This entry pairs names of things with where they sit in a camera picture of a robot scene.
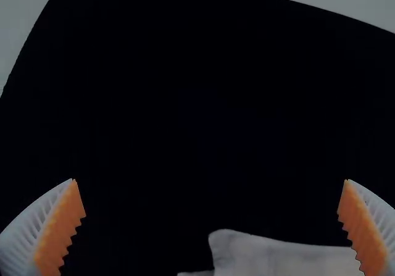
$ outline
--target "black backdrop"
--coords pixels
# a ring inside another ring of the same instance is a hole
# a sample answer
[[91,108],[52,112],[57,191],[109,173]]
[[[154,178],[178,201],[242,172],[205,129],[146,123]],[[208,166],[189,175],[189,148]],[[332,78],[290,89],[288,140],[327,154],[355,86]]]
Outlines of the black backdrop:
[[349,246],[394,204],[394,35],[286,0],[50,0],[0,99],[0,227],[67,178],[63,275],[212,268],[219,228]]

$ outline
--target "white cloth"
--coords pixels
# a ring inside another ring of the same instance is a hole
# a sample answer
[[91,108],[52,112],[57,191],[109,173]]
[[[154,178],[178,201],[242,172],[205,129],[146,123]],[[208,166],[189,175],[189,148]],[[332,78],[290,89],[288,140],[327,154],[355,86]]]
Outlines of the white cloth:
[[288,243],[232,230],[211,233],[209,243],[214,276],[364,275],[356,252],[347,247]]

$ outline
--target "black surface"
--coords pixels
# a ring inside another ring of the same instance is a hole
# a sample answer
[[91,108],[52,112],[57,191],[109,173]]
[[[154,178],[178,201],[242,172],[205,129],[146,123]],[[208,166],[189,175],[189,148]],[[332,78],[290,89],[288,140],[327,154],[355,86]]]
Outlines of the black surface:
[[394,35],[285,0],[50,0],[0,99],[0,227],[76,178],[63,275],[212,268],[219,228],[349,246],[390,204]]

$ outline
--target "gray fabric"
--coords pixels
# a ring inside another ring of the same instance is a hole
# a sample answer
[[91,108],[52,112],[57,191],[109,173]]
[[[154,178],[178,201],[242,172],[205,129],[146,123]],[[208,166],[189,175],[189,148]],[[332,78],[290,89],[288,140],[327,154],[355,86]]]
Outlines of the gray fabric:
[[178,276],[213,276],[214,271],[203,271],[193,273],[179,273]]
[[232,230],[209,236],[215,271],[178,276],[364,276],[347,247],[288,243]]

